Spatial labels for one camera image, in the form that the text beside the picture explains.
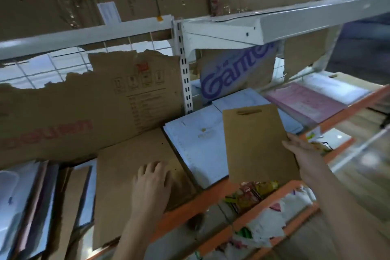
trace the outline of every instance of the white shelf beam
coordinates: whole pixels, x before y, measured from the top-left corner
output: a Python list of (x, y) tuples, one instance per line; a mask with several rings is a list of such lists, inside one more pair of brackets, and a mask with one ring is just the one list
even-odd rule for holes
[(186, 55), (195, 49), (240, 49), (380, 15), (390, 0), (323, 0), (183, 21)]
[(42, 52), (51, 52), (68, 47), (82, 46), (85, 44), (171, 28), (172, 16), (165, 15), (162, 16), (162, 21), (158, 21), (157, 18), (153, 17), (122, 22), (115, 25), (96, 26), (28, 38), (0, 41), (0, 60)]

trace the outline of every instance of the hand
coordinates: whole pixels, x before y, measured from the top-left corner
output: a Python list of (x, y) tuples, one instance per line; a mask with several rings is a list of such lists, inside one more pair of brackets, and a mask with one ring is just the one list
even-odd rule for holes
[(287, 133), (287, 136), (290, 141), (282, 141), (282, 144), (295, 154), (301, 178), (309, 187), (331, 173), (321, 154), (310, 143), (301, 140), (295, 134)]
[(151, 162), (138, 169), (133, 177), (131, 218), (141, 218), (157, 224), (167, 207), (172, 176), (165, 162)]

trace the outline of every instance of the person's left hand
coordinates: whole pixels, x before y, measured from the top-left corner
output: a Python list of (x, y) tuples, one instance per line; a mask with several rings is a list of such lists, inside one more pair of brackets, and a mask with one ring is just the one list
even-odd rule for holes
[(138, 169), (133, 177), (131, 217), (142, 217), (158, 223), (167, 207), (172, 176), (166, 171), (165, 162), (151, 162)]

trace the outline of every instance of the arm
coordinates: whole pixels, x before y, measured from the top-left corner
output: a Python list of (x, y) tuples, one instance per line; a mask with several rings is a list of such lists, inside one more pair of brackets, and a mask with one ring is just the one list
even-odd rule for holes
[(163, 162), (139, 168), (133, 178), (131, 216), (113, 260), (143, 260), (146, 248), (167, 207), (172, 187), (170, 172)]
[(301, 177), (315, 193), (342, 259), (388, 259), (390, 247), (321, 155), (296, 135), (288, 136), (290, 141), (283, 145), (295, 154)]

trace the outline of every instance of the wooden floor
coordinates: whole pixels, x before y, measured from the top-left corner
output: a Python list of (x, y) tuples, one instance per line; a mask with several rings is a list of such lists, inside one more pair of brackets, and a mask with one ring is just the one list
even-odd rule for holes
[[(356, 143), (335, 159), (337, 164), (354, 149), (380, 131), (384, 115), (362, 110), (336, 128), (353, 136)], [(364, 208), (378, 232), (390, 244), (390, 131), (375, 140), (348, 164), (336, 172), (357, 202)], [(290, 238), (283, 241), (263, 259), (322, 260), (339, 259), (324, 215), (319, 211)]]

